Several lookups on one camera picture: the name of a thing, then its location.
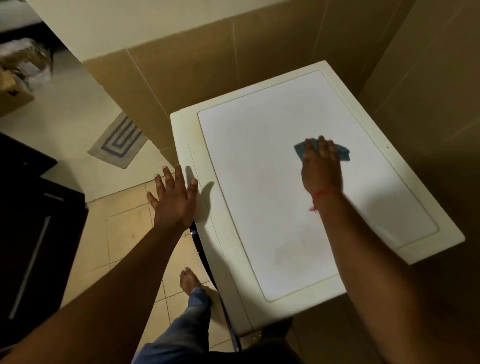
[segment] hand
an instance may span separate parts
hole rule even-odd
[[[342,190],[340,159],[333,141],[328,142],[320,135],[318,151],[309,139],[305,140],[305,154],[302,156],[301,178],[305,189],[313,196],[321,190],[336,188]]]
[[[163,225],[166,228],[179,227],[184,231],[193,221],[195,212],[198,181],[193,178],[188,188],[180,164],[175,168],[175,179],[168,167],[163,167],[165,186],[157,174],[155,176],[156,193],[158,200],[147,192],[148,202],[155,210],[154,226]]]

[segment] tiled wall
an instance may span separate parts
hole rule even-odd
[[[327,60],[358,93],[415,0],[289,0],[84,62],[176,164],[168,116]]]
[[[480,327],[480,2],[417,0],[359,100],[467,237],[419,270]]]

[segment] cardboard box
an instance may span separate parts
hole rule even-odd
[[[0,70],[0,116],[5,116],[28,104],[35,97],[25,84],[9,71]]]

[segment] left hand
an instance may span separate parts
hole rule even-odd
[[[157,174],[155,176],[156,193],[158,200],[147,192],[148,202],[155,210],[154,226],[162,225],[166,228],[179,227],[183,230],[190,227],[196,207],[198,181],[193,178],[188,188],[180,164],[175,168],[175,179],[167,166],[163,167],[165,185]]]

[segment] leg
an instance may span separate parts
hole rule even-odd
[[[190,268],[180,273],[180,286],[189,295],[187,309],[154,342],[145,344],[133,364],[169,363],[189,354],[208,351],[212,300]]]

